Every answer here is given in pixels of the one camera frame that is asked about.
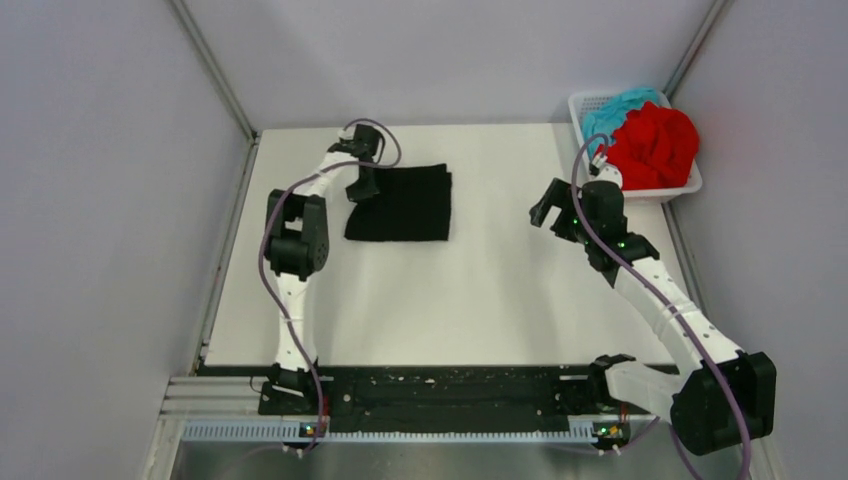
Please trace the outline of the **black t shirt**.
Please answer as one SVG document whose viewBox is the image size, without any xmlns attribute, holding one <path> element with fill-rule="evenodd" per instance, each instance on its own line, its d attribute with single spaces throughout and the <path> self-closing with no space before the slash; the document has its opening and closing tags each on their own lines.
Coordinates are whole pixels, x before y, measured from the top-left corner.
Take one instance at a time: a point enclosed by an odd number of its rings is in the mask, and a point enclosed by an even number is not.
<svg viewBox="0 0 848 480">
<path fill-rule="evenodd" d="M 450 235 L 452 173 L 445 164 L 377 169 L 378 193 L 357 202 L 344 238 L 359 242 L 435 242 Z"/>
</svg>

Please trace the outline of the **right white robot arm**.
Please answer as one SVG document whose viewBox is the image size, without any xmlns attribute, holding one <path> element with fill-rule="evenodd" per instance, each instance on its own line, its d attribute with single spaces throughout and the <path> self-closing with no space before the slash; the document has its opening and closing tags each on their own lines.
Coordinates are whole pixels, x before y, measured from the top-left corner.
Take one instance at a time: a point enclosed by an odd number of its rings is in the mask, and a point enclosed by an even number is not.
<svg viewBox="0 0 848 480">
<path fill-rule="evenodd" d="M 763 353 L 729 339 L 672 279 L 659 251 L 628 228 L 624 195 L 609 180 L 576 187 L 553 179 L 530 209 L 539 227 L 559 208 L 551 231 L 583 247 L 592 269 L 641 316 L 677 371 L 664 373 L 627 354 L 590 366 L 586 397 L 600 412 L 623 402 L 668 423 L 692 454 L 746 445 L 774 429 L 777 369 Z"/>
</svg>

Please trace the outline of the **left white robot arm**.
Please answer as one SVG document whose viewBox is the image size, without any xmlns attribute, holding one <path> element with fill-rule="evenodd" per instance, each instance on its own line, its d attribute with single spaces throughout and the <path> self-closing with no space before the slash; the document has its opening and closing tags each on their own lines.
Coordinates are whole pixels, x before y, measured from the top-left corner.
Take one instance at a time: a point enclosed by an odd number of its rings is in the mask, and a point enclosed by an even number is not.
<svg viewBox="0 0 848 480">
<path fill-rule="evenodd" d="M 319 165 L 304 179 L 268 195 L 260 242 L 260 280 L 279 308 L 280 335 L 270 382 L 297 413 L 319 404 L 318 354 L 305 319 L 310 278 L 323 269 L 330 250 L 328 193 L 345 167 L 358 169 L 345 188 L 348 201 L 377 196 L 375 171 L 382 168 L 386 139 L 392 135 L 370 119 L 356 119 L 339 132 Z"/>
</svg>

